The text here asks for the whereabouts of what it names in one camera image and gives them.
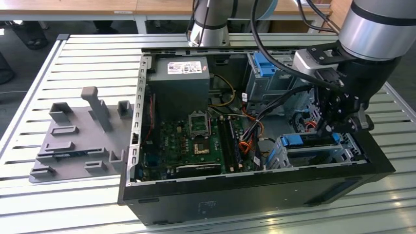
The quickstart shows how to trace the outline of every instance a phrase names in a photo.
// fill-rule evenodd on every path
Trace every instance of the gray plastic holder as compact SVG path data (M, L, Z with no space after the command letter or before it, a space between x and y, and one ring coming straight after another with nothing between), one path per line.
M90 107L71 108L66 102L51 107L52 121L30 173L32 183L122 172L131 140L131 103L107 106L96 87L84 87L82 93Z

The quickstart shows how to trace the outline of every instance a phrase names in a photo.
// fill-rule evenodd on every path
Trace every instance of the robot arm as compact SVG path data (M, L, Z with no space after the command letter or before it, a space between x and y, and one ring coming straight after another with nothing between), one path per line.
M412 0L354 0L339 41L296 52L296 69L340 85L316 88L319 134L372 130L364 110L416 40L415 10Z
M248 19L255 0L198 0L190 46L228 46L228 19ZM262 0L256 19L275 11L278 0Z
M200 0L190 45L228 45L227 19L250 18L254 5L259 5L255 18L268 17L278 4L274 0L258 2ZM296 52L294 67L288 69L294 75L302 72L307 74L306 80L318 78L320 83L326 81L339 87L315 88L315 104L322 112L320 135L372 130L364 110L416 40L415 11L415 0L354 0L339 41Z

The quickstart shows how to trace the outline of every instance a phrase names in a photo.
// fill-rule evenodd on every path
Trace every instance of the table leg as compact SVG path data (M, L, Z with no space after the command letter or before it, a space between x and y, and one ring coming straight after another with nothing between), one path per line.
M148 33L147 28L146 28L146 20L147 20L147 17L144 15L135 15L135 21L136 21L139 34Z
M50 26L48 26L48 23L47 23L47 22L44 22L44 21L39 21L39 24L40 24L42 29L48 29L48 28L50 28Z

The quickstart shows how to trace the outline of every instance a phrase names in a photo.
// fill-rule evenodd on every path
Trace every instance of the green motherboard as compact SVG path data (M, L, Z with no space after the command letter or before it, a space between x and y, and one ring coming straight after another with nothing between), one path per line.
M191 134L190 120L163 122L160 124L160 151L159 155L147 156L147 164L158 165L159 170L150 170L151 180L166 179L166 172L179 166L192 164L220 164L222 174L230 173L227 159L224 158L224 141L219 130L220 118L196 117L192 120L192 130L202 131L208 127L206 136ZM234 134L239 137L243 134L243 120L238 117L228 121L234 127ZM250 157L243 157L243 163L234 172L251 171L254 167Z

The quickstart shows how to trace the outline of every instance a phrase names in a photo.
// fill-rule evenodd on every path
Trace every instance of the aluminum slotted table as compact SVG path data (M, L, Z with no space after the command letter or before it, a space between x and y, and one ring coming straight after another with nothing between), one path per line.
M314 45L323 35L264 35L266 45ZM255 45L244 34L232 45ZM146 227L119 206L120 176L34 185L28 173L50 126L54 102L86 106L83 86L98 86L107 105L135 101L144 47L186 47L184 35L72 35L56 41L0 141L2 233L380 233L416 226L416 115L392 87L371 99L372 135L396 173L330 205Z

